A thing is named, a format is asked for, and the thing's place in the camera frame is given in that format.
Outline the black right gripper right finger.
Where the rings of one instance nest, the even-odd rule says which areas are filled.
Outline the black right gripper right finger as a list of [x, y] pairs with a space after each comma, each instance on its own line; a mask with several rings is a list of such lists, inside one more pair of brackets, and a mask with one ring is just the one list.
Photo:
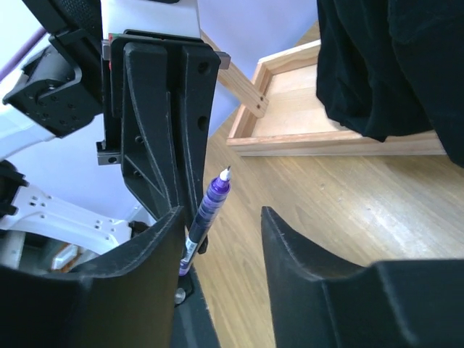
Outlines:
[[463, 261], [390, 260], [363, 267], [261, 212], [278, 347], [461, 347]]

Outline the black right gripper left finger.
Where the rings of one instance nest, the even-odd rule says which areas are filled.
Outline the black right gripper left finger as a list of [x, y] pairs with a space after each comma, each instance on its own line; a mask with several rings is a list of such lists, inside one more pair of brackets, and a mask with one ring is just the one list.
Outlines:
[[69, 273], [1, 268], [3, 347], [168, 347], [183, 210]]

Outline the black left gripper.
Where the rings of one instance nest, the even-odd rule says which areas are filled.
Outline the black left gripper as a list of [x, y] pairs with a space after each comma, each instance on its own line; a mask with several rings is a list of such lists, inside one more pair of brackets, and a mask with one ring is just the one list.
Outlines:
[[125, 185], [159, 220], [181, 200], [175, 154], [183, 162], [186, 227], [204, 195], [204, 163], [217, 73], [230, 56], [200, 38], [127, 30], [104, 44], [106, 138], [100, 165], [123, 163]]

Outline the dark purple pen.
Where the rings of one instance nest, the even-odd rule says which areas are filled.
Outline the dark purple pen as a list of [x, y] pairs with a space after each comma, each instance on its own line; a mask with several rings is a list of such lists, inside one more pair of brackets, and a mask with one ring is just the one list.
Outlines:
[[224, 169], [207, 187], [206, 193], [199, 205], [190, 230], [186, 237], [183, 257], [180, 261], [179, 276], [185, 276], [189, 271], [194, 256], [223, 206], [231, 189], [231, 167]]

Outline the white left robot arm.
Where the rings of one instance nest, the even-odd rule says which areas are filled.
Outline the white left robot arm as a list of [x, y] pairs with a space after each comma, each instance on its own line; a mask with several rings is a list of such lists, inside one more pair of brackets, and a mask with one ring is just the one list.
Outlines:
[[205, 43], [196, 1], [27, 1], [49, 33], [2, 101], [1, 158], [64, 138], [104, 116], [102, 165], [160, 219], [184, 209], [179, 273], [207, 247], [220, 203], [203, 187], [218, 71], [229, 56]]

